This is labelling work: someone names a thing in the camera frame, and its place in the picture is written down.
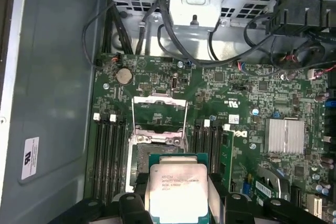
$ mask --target black cable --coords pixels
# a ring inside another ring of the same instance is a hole
[[[155,10],[159,7],[159,0],[156,0],[154,2],[154,4],[151,6],[151,8],[149,8],[149,10],[145,13],[145,15],[142,18],[142,22],[144,22],[144,26],[140,27],[140,31],[139,31],[139,41],[137,44],[137,47],[135,49],[135,54],[139,55],[141,53],[141,49],[142,49],[142,44],[143,44],[143,40],[145,38],[145,32],[146,32],[146,21],[149,18],[149,16],[155,12]]]
[[[330,33],[321,33],[315,31],[307,31],[307,36],[314,41],[327,44],[336,44],[336,37]]]
[[[166,0],[160,0],[160,9],[161,9],[161,14],[162,14],[162,19],[163,19],[163,24],[164,27],[166,28],[166,31],[172,40],[173,44],[175,47],[181,52],[181,54],[186,57],[188,60],[190,60],[193,64],[195,64],[198,67],[203,67],[203,68],[212,68],[212,67],[219,67],[237,60],[244,59],[248,55],[250,55],[252,52],[256,51],[259,47],[264,45],[269,38],[272,37],[272,35],[269,35],[265,39],[263,39],[261,42],[256,44],[253,48],[250,48],[246,52],[243,52],[240,55],[234,56],[228,60],[221,60],[221,61],[215,61],[215,62],[209,62],[209,63],[201,63],[198,60],[196,60],[194,57],[192,57],[187,50],[183,47],[183,45],[180,43],[180,41],[177,39],[175,36],[175,33],[172,28],[172,24],[170,21],[170,16],[168,12],[168,7],[167,7],[167,2]]]
[[[111,61],[110,63],[104,65],[104,66],[97,66],[96,64],[94,64],[91,61],[91,57],[89,56],[88,53],[88,49],[86,46],[86,32],[89,28],[89,26],[99,17],[101,17],[105,12],[107,12],[112,6],[114,6],[116,3],[114,1],[112,1],[107,7],[105,7],[102,11],[100,11],[95,17],[93,17],[89,22],[87,22],[86,25],[84,25],[83,31],[82,31],[82,46],[83,46],[83,51],[84,51],[84,55],[85,58],[87,59],[87,61],[89,62],[89,64],[94,67],[97,70],[103,70],[105,68],[107,68],[108,66],[110,66],[113,62]]]
[[[158,29],[157,29],[157,30],[158,30],[158,31],[157,31],[157,43],[159,44],[159,47],[161,48],[161,50],[162,50],[165,54],[171,56],[172,58],[174,58],[174,59],[176,59],[176,60],[180,60],[180,61],[183,61],[183,62],[188,62],[188,60],[184,59],[182,55],[178,55],[178,54],[175,54],[175,53],[173,53],[173,52],[169,52],[169,51],[162,45],[162,43],[161,43],[161,29],[162,29],[162,27],[164,27],[164,25],[160,25],[160,26],[158,27]]]
[[[312,51],[312,50],[317,50],[318,53],[320,55],[322,55],[322,61],[321,62],[316,62],[313,63],[315,60],[315,58],[310,59],[307,63],[305,63],[303,65],[302,62],[291,62],[291,65],[294,67],[284,67],[279,65],[279,63],[275,62],[275,56],[274,56],[274,48],[275,48],[275,44],[277,41],[277,37],[274,38],[272,45],[271,45],[271,50],[270,50],[270,54],[271,54],[271,63],[274,67],[278,68],[279,70],[301,70],[301,69],[307,69],[307,68],[311,68],[311,67],[316,67],[316,66],[322,66],[322,65],[327,65],[329,63],[335,63],[336,60],[334,61],[325,61],[325,48],[321,45],[321,44],[316,44],[311,43],[311,41],[306,41],[304,42],[302,45],[300,45],[296,50],[294,50],[293,55],[297,58],[298,55],[302,52],[305,51]]]
[[[112,6],[111,8],[112,16],[114,18],[114,23],[119,35],[119,39],[122,45],[122,48],[124,50],[124,53],[127,55],[132,55],[133,50],[132,50],[132,45],[130,42],[130,38],[127,34],[126,28],[121,20],[119,11],[115,5]]]
[[[252,40],[248,37],[248,34],[247,34],[247,29],[250,27],[250,25],[251,25],[252,23],[254,23],[254,22],[260,20],[260,19],[270,18],[270,17],[272,17],[272,15],[273,15],[273,13],[262,14],[262,15],[260,15],[260,16],[255,17],[254,19],[251,19],[251,20],[247,23],[247,25],[246,25],[245,28],[244,28],[244,40],[245,40],[246,44],[248,44],[250,47],[254,47],[254,46],[256,45],[255,43],[252,42]],[[258,48],[258,51],[263,52],[263,53],[265,53],[267,56],[270,57],[270,52],[267,51],[266,49],[260,47],[260,48]]]
[[[208,38],[209,50],[210,50],[211,56],[212,56],[215,60],[219,60],[219,58],[216,56],[215,51],[214,51],[214,48],[213,48],[213,46],[212,46],[212,39],[213,39],[213,37],[214,37],[214,33],[217,31],[217,29],[218,29],[220,23],[221,23],[221,21],[220,21],[220,19],[219,19],[219,20],[217,21],[217,24],[216,24],[216,26],[215,26],[215,29],[209,33],[209,38]]]

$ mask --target green pcb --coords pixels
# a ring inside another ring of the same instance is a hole
[[[102,56],[105,61],[109,61],[109,57],[111,56]],[[129,84],[121,85],[116,79],[117,72],[122,68],[127,68],[132,73]],[[245,68],[259,74],[272,72],[269,65],[246,65]],[[288,81],[285,74],[249,77],[241,73],[236,65],[203,69],[184,64],[180,68],[177,61],[171,58],[122,56],[113,66],[96,72],[85,196],[101,197],[110,194],[110,186],[107,189],[102,188],[104,184],[108,184],[113,174],[117,175],[119,180],[114,188],[123,190],[128,137],[131,135],[133,123],[132,98],[147,97],[153,93],[167,94],[174,99],[188,102],[185,132],[189,146],[193,146],[197,120],[220,122],[224,130],[232,132],[233,146],[229,150],[222,147],[220,158],[221,165],[225,166],[225,170],[221,169],[220,172],[223,176],[226,175],[226,186],[230,180],[236,185],[234,190],[240,192],[249,174],[253,177],[257,167],[262,166],[283,173],[304,192],[313,191],[312,174],[318,173],[322,178],[327,175],[318,165],[319,156],[323,153],[321,140],[324,108],[323,103],[314,101],[317,93],[324,91],[326,77],[310,81],[306,72],[299,71],[293,80]],[[176,106],[135,104],[134,110],[134,117],[139,125],[180,129],[184,122],[184,108]],[[122,118],[121,123],[104,131],[105,125],[98,125],[93,120],[94,113],[99,113],[102,118],[116,114]],[[305,153],[266,153],[264,141],[267,118],[294,118],[305,121]],[[115,147],[113,141],[104,145],[104,134],[114,134],[113,136],[118,136],[121,141],[118,145],[115,144]],[[118,153],[109,156],[110,152],[115,152],[115,148],[118,148]],[[104,158],[97,158],[97,152],[105,152],[106,155],[102,155]],[[228,159],[232,160],[232,163],[223,164]],[[94,193],[97,187],[100,187],[100,193]]]

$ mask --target blue capacitor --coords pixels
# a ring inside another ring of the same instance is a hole
[[[322,194],[328,196],[329,190],[326,188],[322,189]]]

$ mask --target aluminum heatsink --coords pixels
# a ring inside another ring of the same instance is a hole
[[[305,125],[299,120],[266,119],[265,152],[303,154]]]

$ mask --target motherboard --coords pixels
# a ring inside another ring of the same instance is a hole
[[[236,64],[198,68],[165,57],[113,57],[101,55],[113,64],[94,79],[86,197],[108,204],[128,191],[148,172],[150,154],[205,152],[209,172],[221,174],[229,191],[259,205],[281,197],[327,218],[312,204],[328,194],[321,185],[333,169],[323,157],[326,76],[256,77],[273,67],[245,65],[254,73],[248,76]],[[133,139],[135,130],[145,133]]]

